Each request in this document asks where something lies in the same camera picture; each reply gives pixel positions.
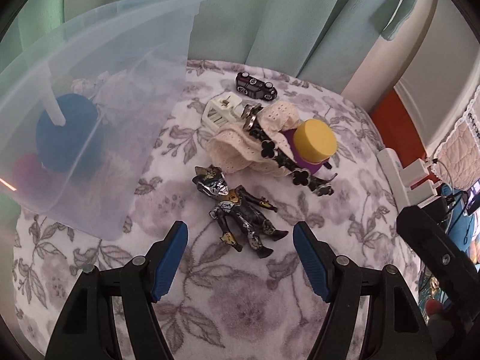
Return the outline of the blue ball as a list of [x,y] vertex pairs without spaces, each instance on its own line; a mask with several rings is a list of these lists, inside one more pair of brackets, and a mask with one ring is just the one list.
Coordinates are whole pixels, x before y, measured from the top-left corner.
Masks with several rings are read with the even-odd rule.
[[47,113],[41,114],[36,128],[39,160],[53,172],[94,172],[101,163],[103,149],[103,126],[97,107],[80,94],[64,94],[57,101],[66,124],[57,126]]

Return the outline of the black silver action figure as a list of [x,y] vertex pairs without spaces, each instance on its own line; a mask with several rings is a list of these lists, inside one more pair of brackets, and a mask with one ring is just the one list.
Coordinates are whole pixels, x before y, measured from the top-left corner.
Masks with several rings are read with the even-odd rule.
[[231,189],[219,166],[196,166],[194,171],[192,182],[197,190],[215,201],[209,215],[222,231],[222,242],[239,253],[242,251],[242,246],[230,230],[228,220],[232,219],[257,257],[269,257],[273,250],[263,244],[260,236],[264,234],[278,242],[289,234],[286,230],[277,229],[262,212],[263,209],[277,212],[275,205],[264,197],[252,195],[242,185]]

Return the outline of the cotton swab pack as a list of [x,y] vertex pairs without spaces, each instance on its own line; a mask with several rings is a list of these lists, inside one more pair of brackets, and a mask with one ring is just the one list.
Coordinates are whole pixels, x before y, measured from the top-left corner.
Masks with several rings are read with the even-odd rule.
[[130,163],[117,153],[107,150],[99,168],[76,187],[77,202],[86,211],[98,214],[111,205],[127,186]]

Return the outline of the smartphone on stand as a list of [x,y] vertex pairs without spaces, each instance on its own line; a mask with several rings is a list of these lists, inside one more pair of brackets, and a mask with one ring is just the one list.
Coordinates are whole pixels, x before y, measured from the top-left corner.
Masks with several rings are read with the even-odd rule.
[[471,214],[479,208],[480,180],[477,180],[469,189],[467,211]]

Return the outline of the white power strip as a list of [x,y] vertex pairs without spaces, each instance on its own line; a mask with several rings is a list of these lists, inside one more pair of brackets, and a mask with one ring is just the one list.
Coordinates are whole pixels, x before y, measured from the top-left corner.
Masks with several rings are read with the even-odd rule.
[[385,148],[377,160],[387,178],[398,211],[407,206],[427,206],[438,197],[437,184],[429,179],[431,161],[417,158],[403,166],[395,150]]

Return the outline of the beige quilted lace cover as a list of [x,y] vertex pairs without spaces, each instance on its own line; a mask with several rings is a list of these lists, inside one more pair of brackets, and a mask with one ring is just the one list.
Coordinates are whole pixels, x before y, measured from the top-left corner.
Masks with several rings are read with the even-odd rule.
[[433,157],[433,174],[455,189],[470,189],[479,180],[479,88]]

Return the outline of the black flower headband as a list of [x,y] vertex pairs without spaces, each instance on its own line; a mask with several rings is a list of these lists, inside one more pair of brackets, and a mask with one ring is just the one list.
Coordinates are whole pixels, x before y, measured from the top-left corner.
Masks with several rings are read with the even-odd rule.
[[338,174],[335,173],[330,179],[324,180],[313,175],[307,168],[299,166],[261,127],[258,115],[262,110],[263,107],[260,104],[247,105],[241,114],[241,118],[244,120],[242,129],[261,143],[261,156],[271,159],[279,168],[288,170],[294,185],[307,187],[318,197],[331,196],[334,193],[331,181]]

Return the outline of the yellow purple sponge cylinder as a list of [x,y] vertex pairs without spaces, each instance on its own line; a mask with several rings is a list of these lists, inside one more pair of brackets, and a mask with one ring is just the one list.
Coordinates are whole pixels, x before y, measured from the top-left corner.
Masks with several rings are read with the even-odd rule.
[[338,142],[330,127],[319,119],[308,119],[297,128],[284,132],[295,162],[312,174],[322,167],[331,169],[329,159],[337,152]]

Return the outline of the white bed headboard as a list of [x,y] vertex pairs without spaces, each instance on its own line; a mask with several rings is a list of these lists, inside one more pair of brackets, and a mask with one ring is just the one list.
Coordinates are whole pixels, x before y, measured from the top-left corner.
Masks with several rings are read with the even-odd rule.
[[342,95],[372,111],[394,89],[428,155],[479,86],[479,42],[451,0],[417,0],[391,41],[379,38]]

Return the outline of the blonde doll cream dress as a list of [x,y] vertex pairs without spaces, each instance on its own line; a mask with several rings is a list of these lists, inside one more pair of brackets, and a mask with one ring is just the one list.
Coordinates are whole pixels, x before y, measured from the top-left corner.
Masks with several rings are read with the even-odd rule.
[[[297,108],[283,100],[274,102],[259,113],[260,126],[289,158],[294,158],[294,155],[283,133],[297,128],[301,123]],[[220,167],[225,174],[244,169],[275,177],[289,174],[287,169],[279,167],[272,159],[261,156],[261,141],[245,132],[240,122],[221,127],[208,141],[205,150],[211,163]]]

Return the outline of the clear plastic storage bin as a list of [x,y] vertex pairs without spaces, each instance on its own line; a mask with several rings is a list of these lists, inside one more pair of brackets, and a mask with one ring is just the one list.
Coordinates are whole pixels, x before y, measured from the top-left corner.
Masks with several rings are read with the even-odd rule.
[[1,72],[1,192],[114,241],[185,84],[205,0],[120,0],[70,19]]

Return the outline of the white plastic toy crate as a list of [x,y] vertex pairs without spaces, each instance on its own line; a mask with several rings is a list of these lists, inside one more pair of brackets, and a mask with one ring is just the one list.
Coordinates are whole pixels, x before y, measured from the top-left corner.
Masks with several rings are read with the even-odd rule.
[[241,116],[242,99],[233,92],[227,92],[208,101],[202,114],[202,123],[216,133],[222,126],[239,121]]

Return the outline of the green curtain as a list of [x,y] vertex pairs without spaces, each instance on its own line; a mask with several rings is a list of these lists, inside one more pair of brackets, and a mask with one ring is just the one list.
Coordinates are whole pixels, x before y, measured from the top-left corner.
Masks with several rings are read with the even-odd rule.
[[[30,0],[1,40],[1,64],[63,22],[119,0]],[[380,41],[392,41],[417,0],[207,0],[191,59],[272,69],[342,92]]]

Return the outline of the black toy car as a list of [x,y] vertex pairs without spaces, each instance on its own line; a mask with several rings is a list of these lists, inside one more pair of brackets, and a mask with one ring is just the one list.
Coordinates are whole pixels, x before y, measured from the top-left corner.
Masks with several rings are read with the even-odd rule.
[[239,72],[236,76],[236,90],[255,100],[271,102],[278,96],[272,82],[265,82],[251,76],[248,72]]

